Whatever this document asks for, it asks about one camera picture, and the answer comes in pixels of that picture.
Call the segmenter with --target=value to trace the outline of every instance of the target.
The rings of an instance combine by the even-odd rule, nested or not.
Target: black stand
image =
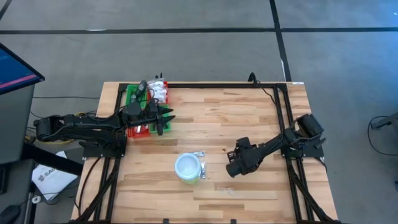
[[[77,162],[62,158],[43,149],[39,149],[34,145],[26,143],[24,143],[24,148],[21,155],[21,160],[23,159],[33,159],[39,164],[53,167],[57,170],[75,175],[80,175],[83,170],[83,165]]]

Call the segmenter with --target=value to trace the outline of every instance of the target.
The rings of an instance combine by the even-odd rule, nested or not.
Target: black floor line
[[[292,76],[290,74],[289,63],[287,61],[285,43],[284,43],[284,39],[282,37],[282,32],[281,32],[281,28],[280,28],[279,17],[278,17],[278,12],[276,9],[275,0],[269,0],[269,4],[271,5],[272,18],[274,20],[276,39],[278,42],[279,55],[280,55],[280,59],[282,61],[282,68],[284,70],[285,81],[291,82]]]
[[[282,32],[398,32],[398,27],[281,28]]]
[[[192,34],[192,33],[261,33],[275,32],[267,27],[215,27],[164,29],[95,29],[95,30],[0,30],[0,34]]]
[[[2,19],[2,17],[4,16],[4,14],[6,13],[8,7],[10,6],[12,0],[7,0],[6,3],[4,3],[4,6],[2,7],[1,11],[0,11],[0,20]]]

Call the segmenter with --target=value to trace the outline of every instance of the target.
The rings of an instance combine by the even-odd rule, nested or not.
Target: red container
[[[162,104],[162,105],[169,103],[169,86],[167,84],[167,81],[163,81],[163,83],[164,83],[164,87],[165,87],[165,90],[166,90],[166,103],[159,103],[159,104]],[[152,99],[152,97],[150,95],[150,90],[147,92],[147,98],[148,99]]]
[[[149,132],[149,127],[146,127],[147,125],[141,125],[140,126],[140,133],[137,133],[138,127],[132,127],[127,130],[127,135],[129,138],[143,138],[143,137],[148,137],[150,136]]]

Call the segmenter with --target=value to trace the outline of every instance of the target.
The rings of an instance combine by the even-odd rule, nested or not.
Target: floor tile
[[[398,27],[395,0],[276,0],[280,26]]]

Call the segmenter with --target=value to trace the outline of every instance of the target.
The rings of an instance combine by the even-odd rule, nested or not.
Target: wooden tabletop
[[[98,116],[113,113],[118,85],[104,83]],[[287,86],[294,118],[311,113],[304,85]],[[163,218],[169,218],[171,223],[229,223],[231,219],[238,223],[295,222],[286,164],[279,151],[267,156],[252,174],[231,178],[225,169],[226,152],[234,149],[237,139],[247,136],[252,144],[259,144],[280,133],[270,97],[260,88],[171,88],[169,96],[172,114],[176,115],[171,132],[128,141],[121,160],[112,222],[161,223]],[[205,151],[200,160],[206,162],[206,179],[187,185],[175,174],[174,162],[181,153],[194,151]],[[89,176],[82,211],[98,192],[103,160]],[[85,162],[78,196],[94,161],[92,158]],[[325,168],[311,158],[305,158],[303,163],[310,193],[326,214],[337,219]],[[104,197],[102,218],[107,202],[108,194]],[[74,208],[72,218],[77,216]]]

